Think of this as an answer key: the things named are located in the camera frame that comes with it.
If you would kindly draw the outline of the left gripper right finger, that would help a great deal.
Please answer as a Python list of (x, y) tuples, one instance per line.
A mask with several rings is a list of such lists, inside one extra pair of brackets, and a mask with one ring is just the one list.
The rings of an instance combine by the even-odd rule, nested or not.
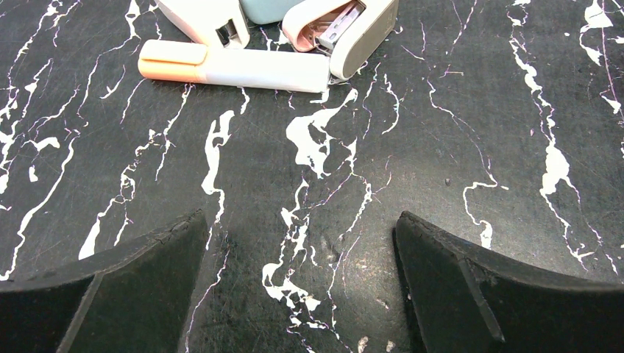
[(623, 286), (538, 268), (408, 211), (394, 228), (427, 352), (621, 352)]

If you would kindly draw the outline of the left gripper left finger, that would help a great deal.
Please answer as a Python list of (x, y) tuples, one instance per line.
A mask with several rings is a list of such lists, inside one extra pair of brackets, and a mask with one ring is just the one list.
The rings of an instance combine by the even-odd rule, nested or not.
[(1, 284), (3, 352), (175, 352), (208, 239), (201, 210)]

